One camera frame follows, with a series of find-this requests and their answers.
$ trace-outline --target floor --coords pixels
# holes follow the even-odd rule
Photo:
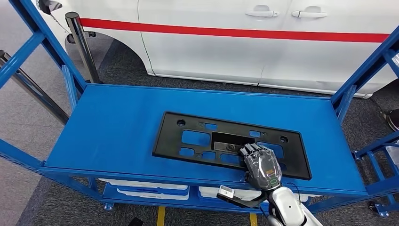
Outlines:
[[[7,31],[0,36],[0,43],[6,43],[0,48],[12,55],[31,33],[6,0],[0,0],[0,10],[0,27]],[[138,57],[118,41],[98,34],[95,39],[89,39],[89,45],[99,75],[106,83],[304,94],[279,89],[152,77],[146,74]],[[68,45],[67,49],[81,73],[85,74],[75,46]],[[38,48],[22,68],[63,109],[70,112],[62,75],[43,48]],[[343,124],[351,149],[360,149],[376,138],[390,133],[383,117],[385,112],[399,108],[398,85],[397,81],[370,99],[353,100]],[[62,124],[12,81],[0,89],[0,103],[0,137],[39,159],[45,159],[62,130]],[[379,161],[384,173],[390,175],[391,172],[381,156]],[[366,183],[376,180],[374,173],[368,170],[367,162],[359,164],[359,169]],[[0,226],[127,226],[134,217],[141,219],[145,226],[156,225],[156,207],[116,205],[114,211],[104,211],[101,204],[3,159],[0,159],[0,172]],[[317,217],[326,226],[399,225],[399,213],[394,212],[389,218],[381,218],[369,211],[364,202],[326,211]],[[263,216],[258,216],[258,224],[267,225]],[[248,214],[167,208],[165,225],[244,226],[250,225],[250,222]]]

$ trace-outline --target blue shelf frame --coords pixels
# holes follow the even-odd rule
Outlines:
[[[15,55],[4,64],[0,69],[0,88],[7,82],[7,80],[18,70],[21,64],[27,59],[27,57],[35,50],[38,45],[42,45],[46,51],[51,55],[54,62],[60,67],[63,72],[66,89],[68,91],[68,97],[72,106],[75,108],[78,102],[77,93],[82,94],[87,83],[78,72],[77,68],[72,63],[71,59],[67,56],[64,49],[58,43],[57,39],[46,25],[35,6],[30,0],[9,0],[21,18],[25,21],[27,26],[32,31],[33,35],[28,41],[15,53]],[[335,110],[337,119],[342,123],[346,112],[348,111],[349,105],[353,98],[353,95],[369,81],[383,66],[388,64],[395,74],[399,77],[399,68],[393,62],[392,58],[399,52],[399,27],[396,28],[393,33],[371,54],[371,56],[359,67],[359,69],[342,85],[342,87],[330,98],[331,104]],[[347,204],[352,204],[360,201],[371,200],[376,197],[387,196],[391,202],[389,206],[380,207],[381,211],[396,210],[398,204],[394,202],[392,196],[393,193],[399,192],[399,170],[390,162],[395,176],[392,178],[384,178],[378,163],[374,157],[374,153],[379,150],[384,150],[386,146],[395,145],[393,144],[399,138],[399,132],[393,133],[387,137],[384,137],[374,144],[365,147],[363,150],[354,153],[354,159],[361,161],[361,158],[365,155],[370,157],[372,165],[379,177],[379,181],[371,185],[365,186],[367,191],[364,195],[353,195],[353,196],[334,196],[327,200],[317,202],[309,205],[306,202],[305,205],[311,212],[319,212],[329,209],[338,208]],[[82,183],[72,179],[71,176],[77,176],[78,173],[65,172],[55,170],[51,172],[44,169],[45,161],[40,161],[22,150],[8,144],[7,142],[0,139],[0,156],[18,164],[32,172],[38,173],[44,177],[47,177],[53,181],[56,181],[64,186],[67,186],[77,192],[80,192],[90,198],[98,200],[105,204],[104,208],[111,210],[114,203],[130,203],[130,204],[142,204],[142,205],[162,205],[171,207],[181,208],[193,208],[203,210],[220,210],[220,211],[238,211],[238,212],[255,212],[260,213],[257,210],[239,209],[231,206],[228,203],[216,202],[215,203],[202,203],[197,200],[197,187],[192,186],[191,198],[188,201],[160,201],[153,199],[145,199],[138,197],[131,197],[117,193],[114,188],[106,186],[103,194],[99,194],[96,187],[96,180],[94,177],[89,177],[89,186],[85,186]]]

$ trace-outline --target robotic hand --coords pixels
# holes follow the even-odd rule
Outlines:
[[[272,149],[246,144],[240,154],[248,168],[246,180],[262,193],[253,200],[244,201],[234,195],[234,189],[222,185],[218,198],[242,208],[260,208],[260,204],[268,200],[267,220],[271,226],[322,226],[291,189],[281,185],[281,168]]]

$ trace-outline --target blue shelf top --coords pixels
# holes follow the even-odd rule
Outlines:
[[[153,157],[165,111],[299,131],[313,178],[283,183],[306,194],[367,194],[331,101],[321,97],[89,84],[41,170],[251,188],[241,170]]]

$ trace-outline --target blue crossbar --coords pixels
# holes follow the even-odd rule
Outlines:
[[[44,34],[35,32],[28,41],[12,56],[0,69],[0,88],[6,84],[9,78],[21,67],[22,63],[36,49],[44,39]]]

